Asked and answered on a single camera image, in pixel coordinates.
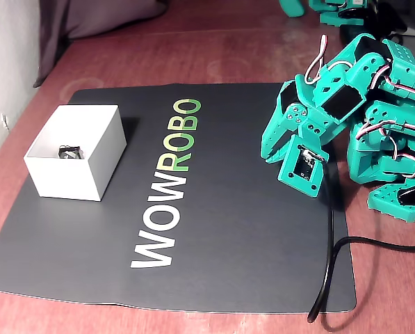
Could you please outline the turquoise gripper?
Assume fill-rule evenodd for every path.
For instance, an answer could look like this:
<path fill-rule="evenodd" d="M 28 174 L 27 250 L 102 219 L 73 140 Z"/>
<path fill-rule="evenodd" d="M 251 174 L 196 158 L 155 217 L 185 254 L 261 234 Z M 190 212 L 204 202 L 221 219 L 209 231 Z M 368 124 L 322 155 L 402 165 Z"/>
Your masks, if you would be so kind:
<path fill-rule="evenodd" d="M 298 145 L 320 148 L 348 126 L 343 101 L 332 98 L 330 106 L 315 106 L 313 90 L 302 74 L 283 83 L 261 135 L 260 156 L 268 164 L 285 159 Z"/>

